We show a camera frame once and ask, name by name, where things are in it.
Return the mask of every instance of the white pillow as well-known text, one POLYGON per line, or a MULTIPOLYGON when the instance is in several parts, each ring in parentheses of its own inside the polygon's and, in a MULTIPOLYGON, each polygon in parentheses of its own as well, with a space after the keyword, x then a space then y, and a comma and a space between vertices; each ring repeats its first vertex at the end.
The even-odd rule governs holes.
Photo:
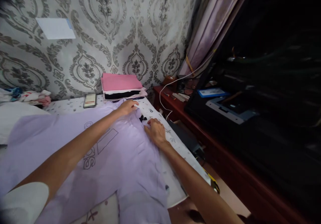
POLYGON ((0 145, 7 143, 13 126, 21 117, 44 114, 49 113, 23 102, 5 102, 0 104, 0 145))

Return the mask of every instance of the wallpaper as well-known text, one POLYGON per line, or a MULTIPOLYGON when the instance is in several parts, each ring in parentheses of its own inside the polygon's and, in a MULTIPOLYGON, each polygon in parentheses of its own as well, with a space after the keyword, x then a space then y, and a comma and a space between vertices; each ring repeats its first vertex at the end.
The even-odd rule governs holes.
POLYGON ((0 86, 101 92, 102 73, 135 74, 151 92, 174 74, 196 0, 9 0, 0 7, 0 86), (47 40, 36 17, 68 18, 76 39, 47 40))

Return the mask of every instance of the charging cable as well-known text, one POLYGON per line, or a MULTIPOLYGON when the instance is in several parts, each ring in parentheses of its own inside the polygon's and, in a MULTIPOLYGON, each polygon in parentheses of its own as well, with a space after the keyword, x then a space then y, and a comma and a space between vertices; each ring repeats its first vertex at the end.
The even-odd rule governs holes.
POLYGON ((165 88, 166 86, 170 85, 170 84, 175 83, 175 82, 178 81, 178 80, 181 80, 181 79, 183 79, 183 78, 186 78, 186 77, 192 75, 192 74, 195 73, 197 70, 199 70, 206 62, 207 62, 207 61, 204 61, 204 63, 201 64, 196 70, 192 71, 190 74, 186 75, 185 77, 182 77, 182 78, 180 78, 180 79, 177 79, 177 80, 175 80, 174 82, 171 82, 171 83, 169 83, 169 84, 166 84, 166 85, 163 87, 163 89, 159 92, 159 102, 160 102, 160 104, 163 106, 164 109, 170 111, 170 113, 166 116, 166 119, 165 119, 166 121, 167 121, 168 116, 173 112, 173 110, 170 110, 170 109, 165 108, 164 105, 162 104, 162 101, 161 101, 161 93, 162 93, 162 91, 164 90, 164 88, 165 88))

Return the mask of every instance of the hand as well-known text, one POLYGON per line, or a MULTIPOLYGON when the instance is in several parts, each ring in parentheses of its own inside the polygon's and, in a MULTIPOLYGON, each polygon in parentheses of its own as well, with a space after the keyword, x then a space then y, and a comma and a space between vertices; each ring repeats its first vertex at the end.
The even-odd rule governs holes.
POLYGON ((145 132, 157 147, 163 149, 166 146, 171 146, 166 140, 163 124, 161 124, 157 119, 150 119, 147 123, 150 125, 150 128, 145 125, 145 132))
POLYGON ((118 107, 116 111, 120 114, 120 116, 127 115, 137 109, 137 107, 135 107, 134 104, 139 105, 137 101, 126 100, 118 107))

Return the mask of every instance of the purple curtain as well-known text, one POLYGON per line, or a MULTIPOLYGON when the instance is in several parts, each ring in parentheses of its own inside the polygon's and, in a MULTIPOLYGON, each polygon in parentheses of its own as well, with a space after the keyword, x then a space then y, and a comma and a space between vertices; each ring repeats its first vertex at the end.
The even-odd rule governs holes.
MULTIPOLYGON (((213 50, 215 49, 214 46, 216 45, 214 43, 218 37, 221 39, 223 38, 220 33, 229 19, 237 1, 238 0, 208 1, 199 26, 193 30, 189 47, 187 49, 188 60, 193 70, 197 69, 202 62, 209 61, 213 55, 213 50)), ((191 73, 191 70, 185 59, 178 71, 178 76, 183 77, 189 73, 191 73)))

